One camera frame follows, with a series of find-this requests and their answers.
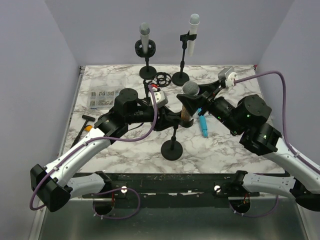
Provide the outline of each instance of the transparent organizer case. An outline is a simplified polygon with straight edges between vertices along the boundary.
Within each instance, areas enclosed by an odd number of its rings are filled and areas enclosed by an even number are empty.
[[[90,109],[113,107],[115,98],[125,88],[125,83],[126,75],[123,73],[93,78],[88,92],[87,107]]]

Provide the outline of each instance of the marble table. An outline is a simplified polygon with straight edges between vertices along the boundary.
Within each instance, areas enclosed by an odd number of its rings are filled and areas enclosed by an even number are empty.
[[[84,124],[82,115],[90,115],[96,119],[108,112],[107,109],[96,110],[87,108],[88,92],[91,81],[103,81],[106,85],[112,82],[113,76],[125,75],[125,87],[137,90],[139,97],[144,98],[143,80],[139,77],[142,65],[102,65],[87,66],[78,92],[74,111],[67,133],[64,153],[71,147],[80,128]],[[179,71],[177,65],[154,65],[158,72],[173,75]],[[204,65],[186,66],[191,81],[198,84],[211,83],[218,79],[217,74],[226,66]],[[255,74],[254,67],[234,66],[239,79]],[[174,112],[181,110],[182,104],[176,98],[182,88],[171,84],[163,88],[168,95],[167,106]],[[244,96],[258,94],[261,91],[258,81],[253,79],[236,85],[224,97],[234,106]],[[161,145],[172,136],[173,129],[152,132],[147,138],[138,142],[116,142],[94,156],[79,172],[89,173],[104,171],[107,173],[235,173],[245,170],[253,173],[283,173],[284,170],[261,156],[256,156],[243,148],[239,143],[240,136],[232,136],[229,130],[214,117],[206,115],[208,138],[204,138],[197,117],[192,127],[177,130],[177,140],[182,144],[182,157],[176,161],[164,159],[160,153]],[[123,138],[133,139],[144,135],[150,124],[129,131]]]

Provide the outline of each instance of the wall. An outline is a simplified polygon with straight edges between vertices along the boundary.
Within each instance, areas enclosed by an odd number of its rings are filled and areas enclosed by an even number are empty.
[[[186,64],[256,64],[293,0],[45,0],[81,65],[142,64],[134,45],[150,25],[157,51],[150,64],[179,64],[181,34],[200,15],[193,57]]]
[[[56,158],[79,68],[42,0],[0,7],[0,239],[28,239],[30,169]]]
[[[258,65],[258,72],[279,70],[287,85],[289,141],[320,164],[320,1],[295,0]],[[259,80],[272,107],[274,124],[282,130],[282,87],[276,76]],[[319,213],[313,213],[320,220]]]

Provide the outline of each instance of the microphone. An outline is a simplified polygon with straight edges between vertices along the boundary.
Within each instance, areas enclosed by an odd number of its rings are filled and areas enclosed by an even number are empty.
[[[183,84],[182,91],[184,94],[195,96],[198,95],[200,88],[194,81],[187,81],[185,84]],[[190,122],[192,120],[192,116],[188,113],[187,109],[183,105],[181,110],[181,119],[184,122]]]
[[[150,33],[149,24],[145,22],[141,23],[139,32],[141,36],[142,51],[144,54],[147,54],[149,50],[149,33]]]
[[[189,23],[190,23],[189,35],[197,34],[197,28],[200,23],[199,15],[192,14],[190,17]],[[190,57],[194,54],[195,42],[196,42],[196,40],[189,40],[188,41],[188,52],[189,52]]]

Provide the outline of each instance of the microphone head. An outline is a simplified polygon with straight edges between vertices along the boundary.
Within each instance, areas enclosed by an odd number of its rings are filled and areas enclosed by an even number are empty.
[[[198,95],[200,88],[194,81],[186,81],[182,86],[182,91],[187,95]]]
[[[198,25],[200,23],[199,15],[195,13],[192,14],[189,23],[192,25]]]
[[[150,33],[149,24],[145,22],[141,23],[139,31],[142,35],[148,35]]]

